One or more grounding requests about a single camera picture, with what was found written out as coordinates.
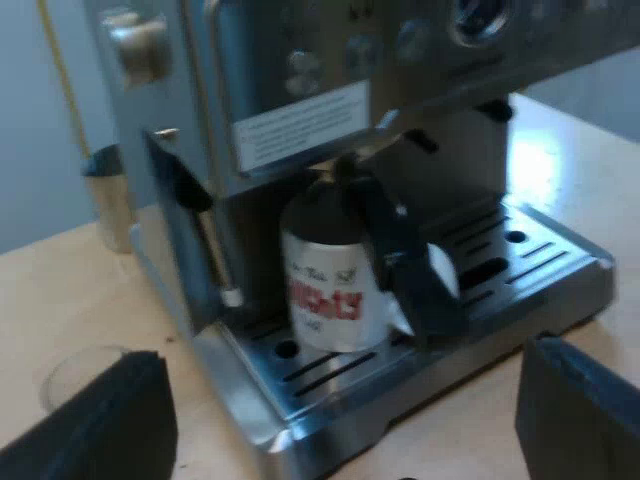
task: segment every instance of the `portafilter handle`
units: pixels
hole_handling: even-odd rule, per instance
[[[462,305],[431,267],[427,243],[406,208],[389,200],[380,181],[358,168],[353,157],[338,160],[334,177],[345,208],[366,232],[363,243],[378,288],[395,295],[418,344],[463,334],[468,319]]]

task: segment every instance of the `clear glass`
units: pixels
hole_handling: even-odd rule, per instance
[[[119,346],[89,347],[66,358],[42,384],[42,406],[53,412],[129,351]]]

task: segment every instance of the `white wall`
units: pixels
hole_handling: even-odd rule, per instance
[[[537,83],[525,94],[640,142],[640,48]]]
[[[68,15],[65,58],[78,65],[92,59],[79,5],[52,0],[52,14]],[[68,109],[35,0],[0,1],[0,252],[46,238],[90,221],[92,207],[80,176],[83,158],[76,145]],[[83,115],[91,117],[91,148],[115,138],[104,92],[83,78]],[[91,75],[97,76],[96,68]]]

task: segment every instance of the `drip tray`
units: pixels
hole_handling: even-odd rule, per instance
[[[297,344],[286,315],[219,324],[196,338],[219,395],[261,451],[266,478],[325,474],[375,443],[395,418],[528,337],[562,333],[613,297],[611,257],[530,207],[493,204],[423,233],[447,250],[460,272],[471,322],[463,339],[434,342],[424,353],[396,335],[369,351],[327,353]],[[251,406],[243,407],[249,396]],[[255,415],[262,427],[270,425],[270,441],[264,432],[260,441],[255,437]],[[274,450],[283,432],[289,446]],[[325,442],[333,445],[327,452],[306,450]],[[291,473],[283,474],[283,465]],[[272,468],[278,473],[270,474]]]

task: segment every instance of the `drip tray grate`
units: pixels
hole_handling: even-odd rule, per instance
[[[510,305],[596,261],[548,226],[503,204],[469,212],[423,233],[442,246],[456,264],[462,301],[471,319],[470,335],[476,339],[491,334],[487,325]],[[270,403],[286,420],[331,402],[356,385],[384,379],[388,388],[389,382],[406,380],[411,368],[418,370],[456,350],[456,344],[444,343],[435,345],[431,352],[417,353],[410,337],[396,335],[367,352],[327,353],[299,345],[295,355],[283,358],[277,352],[285,349],[278,346],[293,340],[285,314],[228,326],[226,334]],[[399,364],[411,368],[394,368]]]

